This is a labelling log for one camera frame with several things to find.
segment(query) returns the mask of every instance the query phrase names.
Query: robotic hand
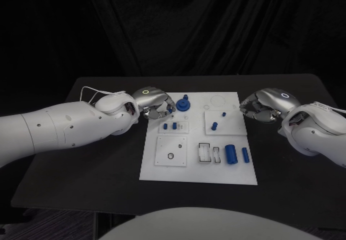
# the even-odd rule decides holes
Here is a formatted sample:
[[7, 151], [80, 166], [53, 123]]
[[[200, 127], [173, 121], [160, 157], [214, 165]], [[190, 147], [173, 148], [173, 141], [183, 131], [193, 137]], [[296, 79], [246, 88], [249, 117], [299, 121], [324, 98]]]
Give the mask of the robotic hand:
[[[82, 101], [80, 92], [80, 101], [0, 117], [0, 167], [36, 153], [74, 148], [108, 135], [125, 133], [138, 122], [141, 111], [149, 120], [164, 118], [175, 111], [170, 96], [154, 87], [144, 87], [132, 96], [123, 91], [95, 91], [106, 96], [93, 106], [89, 104], [92, 99]], [[167, 111], [157, 112], [162, 102]]]
[[[246, 109], [249, 103], [255, 111]], [[265, 88], [249, 95], [239, 110], [262, 123], [282, 118], [278, 133], [295, 150], [307, 156], [322, 154], [346, 168], [346, 118], [334, 112], [346, 113], [344, 110], [318, 102], [301, 105], [295, 97], [276, 88]]]

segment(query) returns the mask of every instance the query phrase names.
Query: floor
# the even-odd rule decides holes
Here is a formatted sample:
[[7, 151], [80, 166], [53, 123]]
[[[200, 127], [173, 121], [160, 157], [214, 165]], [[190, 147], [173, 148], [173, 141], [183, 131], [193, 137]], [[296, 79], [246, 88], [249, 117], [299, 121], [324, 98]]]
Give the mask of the floor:
[[[27, 223], [4, 226], [5, 235], [0, 240], [92, 240], [93, 213], [83, 211], [28, 209]], [[314, 227], [292, 226], [322, 240], [344, 240], [346, 231], [322, 230]]]

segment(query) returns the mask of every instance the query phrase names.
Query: blue object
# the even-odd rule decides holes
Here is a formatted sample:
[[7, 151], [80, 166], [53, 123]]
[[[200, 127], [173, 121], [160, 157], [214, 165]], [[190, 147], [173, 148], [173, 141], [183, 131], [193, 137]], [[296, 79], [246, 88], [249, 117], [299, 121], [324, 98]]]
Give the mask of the blue object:
[[224, 146], [224, 156], [226, 156], [226, 163], [227, 164], [236, 164], [237, 163], [235, 145], [226, 145]]
[[243, 162], [247, 164], [250, 162], [249, 155], [247, 155], [247, 149], [243, 147], [240, 149], [240, 151], [242, 151], [242, 156], [243, 156]]
[[214, 122], [214, 123], [211, 124], [210, 129], [214, 131], [214, 130], [216, 130], [216, 127], [217, 127], [217, 123]]
[[190, 101], [188, 101], [188, 97], [187, 95], [184, 94], [183, 95], [183, 98], [180, 100], [177, 100], [175, 102], [175, 109], [180, 111], [180, 112], [184, 112], [188, 110], [190, 108]]

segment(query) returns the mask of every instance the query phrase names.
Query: white cable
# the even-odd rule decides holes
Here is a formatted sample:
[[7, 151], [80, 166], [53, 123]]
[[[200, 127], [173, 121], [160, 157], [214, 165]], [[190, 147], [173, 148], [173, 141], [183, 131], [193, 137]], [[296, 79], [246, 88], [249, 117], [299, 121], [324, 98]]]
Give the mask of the white cable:
[[105, 94], [105, 95], [125, 93], [125, 91], [118, 91], [118, 92], [100, 91], [100, 90], [96, 90], [95, 88], [92, 88], [92, 87], [89, 87], [89, 86], [83, 86], [83, 87], [80, 88], [80, 96], [79, 96], [79, 101], [82, 101], [82, 95], [83, 95], [83, 89], [85, 89], [85, 88], [87, 88], [87, 89], [93, 90], [96, 93], [100, 93], [100, 94]]
[[317, 104], [320, 107], [327, 107], [327, 108], [333, 109], [334, 111], [346, 114], [346, 110], [341, 110], [341, 109], [338, 109], [338, 108], [334, 108], [334, 107], [331, 107], [331, 106], [328, 106], [328, 105], [325, 105], [325, 104], [322, 104], [322, 103], [320, 103], [320, 102], [317, 102], [317, 101], [314, 101], [312, 103]]

